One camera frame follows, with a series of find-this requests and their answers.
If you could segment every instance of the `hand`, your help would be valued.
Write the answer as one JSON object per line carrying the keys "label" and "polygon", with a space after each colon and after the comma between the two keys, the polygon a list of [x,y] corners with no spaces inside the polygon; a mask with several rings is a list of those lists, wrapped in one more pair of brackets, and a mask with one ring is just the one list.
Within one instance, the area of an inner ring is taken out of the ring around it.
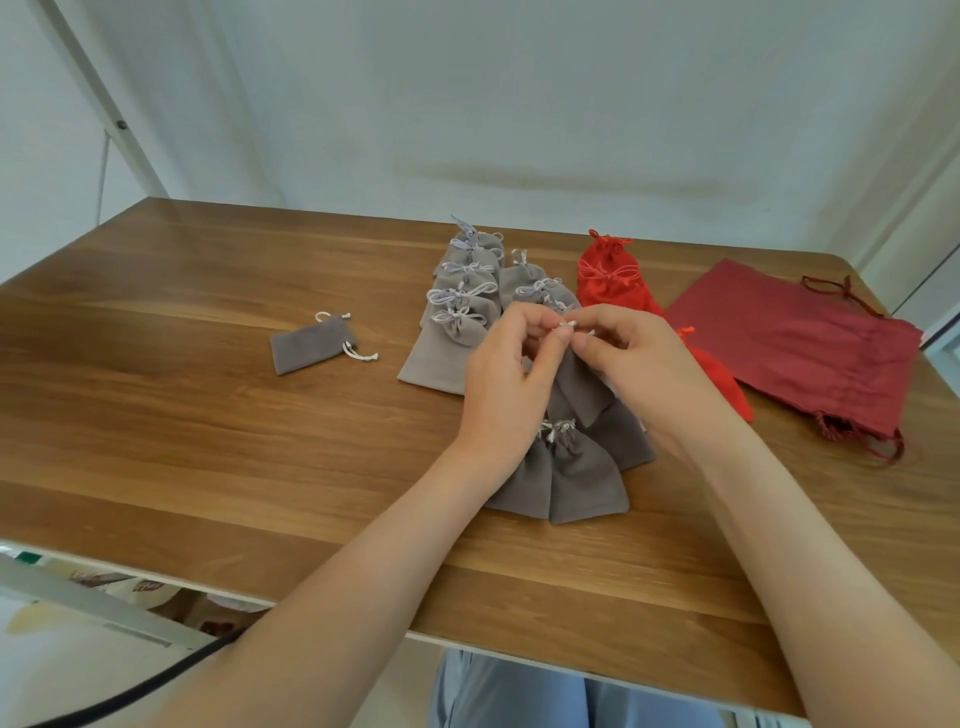
{"label": "hand", "polygon": [[[467,363],[464,416],[453,447],[478,455],[499,488],[540,430],[573,327],[556,311],[511,303]],[[528,375],[521,359],[534,358]]]}
{"label": "hand", "polygon": [[[565,318],[577,322],[576,354],[607,375],[650,434],[688,463],[697,461],[697,447],[746,427],[661,316],[601,303]],[[586,334],[591,329],[596,335]]]}

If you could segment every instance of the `forearm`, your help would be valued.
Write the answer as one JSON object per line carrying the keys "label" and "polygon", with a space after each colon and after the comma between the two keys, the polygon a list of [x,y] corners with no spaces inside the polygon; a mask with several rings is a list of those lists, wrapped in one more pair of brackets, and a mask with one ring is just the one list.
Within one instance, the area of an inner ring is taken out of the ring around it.
{"label": "forearm", "polygon": [[698,457],[711,508],[814,725],[947,725],[960,668],[876,581],[747,427]]}
{"label": "forearm", "polygon": [[349,725],[496,477],[445,452],[157,725]]}

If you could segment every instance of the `right hand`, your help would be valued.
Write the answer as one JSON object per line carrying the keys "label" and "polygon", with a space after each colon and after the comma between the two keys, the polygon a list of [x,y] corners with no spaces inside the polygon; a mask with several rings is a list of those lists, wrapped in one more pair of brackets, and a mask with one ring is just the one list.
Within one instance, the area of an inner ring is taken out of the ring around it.
{"label": "right hand", "polygon": [[[567,311],[570,347],[605,374],[650,434],[688,462],[746,427],[661,316],[601,303]],[[595,335],[586,332],[594,330]]]}

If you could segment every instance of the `gray velvet pouch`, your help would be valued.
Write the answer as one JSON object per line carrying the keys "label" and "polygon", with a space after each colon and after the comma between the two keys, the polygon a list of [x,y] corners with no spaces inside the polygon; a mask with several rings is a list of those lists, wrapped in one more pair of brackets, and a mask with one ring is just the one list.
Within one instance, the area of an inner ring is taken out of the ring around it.
{"label": "gray velvet pouch", "polygon": [[503,261],[503,235],[499,232],[493,234],[481,232],[470,223],[465,223],[456,217],[453,220],[460,227],[457,236],[450,240],[450,246],[446,249],[444,259],[434,270],[433,275],[438,276],[442,271],[444,263],[455,262],[465,265],[468,263],[480,263],[481,265],[495,265],[497,275]]}
{"label": "gray velvet pouch", "polygon": [[514,473],[487,500],[487,507],[532,519],[549,518],[552,482],[553,457],[537,435]]}
{"label": "gray velvet pouch", "polygon": [[347,322],[333,316],[313,326],[276,333],[270,337],[274,369],[279,375],[295,372],[344,352],[344,344],[356,346],[357,339]]}
{"label": "gray velvet pouch", "polygon": [[577,430],[572,420],[553,423],[547,447],[553,455],[551,522],[570,523],[630,510],[613,458]]}
{"label": "gray velvet pouch", "polygon": [[492,301],[473,296],[458,309],[447,308],[428,317],[396,378],[462,395],[467,359],[499,316]]}
{"label": "gray velvet pouch", "polygon": [[[500,271],[498,266],[495,265],[483,265],[481,263],[455,263],[448,261],[446,263],[441,263],[440,267],[442,271],[437,275],[437,279],[433,281],[434,288],[456,288],[460,283],[469,290],[470,288],[476,288],[482,283],[496,283],[497,275]],[[496,296],[487,296],[486,298],[493,300],[499,300],[500,294],[497,292]]]}
{"label": "gray velvet pouch", "polygon": [[546,272],[539,265],[527,262],[526,251],[514,250],[511,259],[514,264],[500,271],[500,303],[504,308],[513,301],[518,288],[531,286],[538,280],[547,278]]}
{"label": "gray velvet pouch", "polygon": [[584,432],[610,454],[621,471],[657,459],[653,443],[643,431],[640,420],[622,400],[614,400]]}
{"label": "gray velvet pouch", "polygon": [[520,285],[514,289],[514,301],[543,303],[561,313],[568,308],[580,308],[580,302],[564,285],[563,279],[541,278],[529,285]]}
{"label": "gray velvet pouch", "polygon": [[584,428],[592,426],[616,401],[611,388],[570,348],[564,352],[554,384],[563,392],[573,416]]}
{"label": "gray velvet pouch", "polygon": [[436,283],[440,285],[426,292],[426,308],[423,310],[423,315],[420,316],[420,328],[423,328],[428,318],[441,311],[448,308],[457,310],[469,305],[468,299],[471,298],[487,299],[493,304],[492,309],[485,307],[481,311],[484,318],[493,316],[493,320],[496,321],[500,317],[500,294],[495,280],[484,280],[473,288],[468,288],[462,280],[460,282],[454,282],[454,280],[456,280],[456,277],[446,274],[437,276],[435,285]]}

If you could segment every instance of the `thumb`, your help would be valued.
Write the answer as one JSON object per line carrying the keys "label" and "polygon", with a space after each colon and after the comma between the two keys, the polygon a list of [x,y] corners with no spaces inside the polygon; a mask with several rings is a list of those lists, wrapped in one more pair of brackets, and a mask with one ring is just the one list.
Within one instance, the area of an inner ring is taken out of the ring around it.
{"label": "thumb", "polygon": [[592,369],[599,369],[606,372],[607,367],[612,364],[613,356],[619,351],[606,341],[596,336],[587,336],[581,331],[573,334],[573,342],[570,345],[574,353],[587,362]]}
{"label": "thumb", "polygon": [[537,358],[534,359],[534,368],[530,371],[527,381],[533,382],[535,386],[549,389],[564,358],[566,345],[570,343],[572,336],[572,326],[558,326],[550,331],[540,341],[540,349],[537,351]]}

